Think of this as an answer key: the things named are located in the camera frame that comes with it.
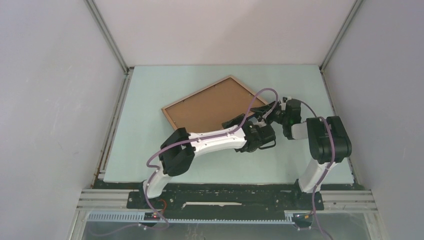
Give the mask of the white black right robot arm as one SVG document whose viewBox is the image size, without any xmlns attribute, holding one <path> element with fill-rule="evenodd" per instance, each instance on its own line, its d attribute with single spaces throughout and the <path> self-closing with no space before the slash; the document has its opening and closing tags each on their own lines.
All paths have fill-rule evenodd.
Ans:
<svg viewBox="0 0 424 240">
<path fill-rule="evenodd" d="M 295 98 L 283 98 L 258 108 L 260 120 L 282 126 L 288 140 L 307 140 L 311 160 L 298 178 L 299 190 L 291 194 L 291 204 L 304 209 L 311 202 L 310 194 L 321 189 L 327 174 L 352 153 L 352 143 L 339 116 L 324 118 L 316 113 L 302 119 L 302 106 L 308 104 Z"/>
</svg>

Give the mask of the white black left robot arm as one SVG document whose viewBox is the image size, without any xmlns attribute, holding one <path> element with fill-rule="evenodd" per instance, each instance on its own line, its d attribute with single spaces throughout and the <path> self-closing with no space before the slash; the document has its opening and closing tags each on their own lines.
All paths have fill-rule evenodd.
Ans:
<svg viewBox="0 0 424 240">
<path fill-rule="evenodd" d="M 140 186 L 138 201 L 145 208 L 153 208 L 158 197 L 172 179 L 187 172 L 196 157 L 204 154 L 233 149 L 239 153 L 252 153 L 276 145 L 276 136 L 267 117 L 273 111 L 280 110 L 280 101 L 274 101 L 263 107 L 253 108 L 253 123 L 241 114 L 227 122 L 227 128 L 211 132 L 187 132 L 181 127 L 161 145 L 146 163 L 154 168 L 152 175 Z"/>
</svg>

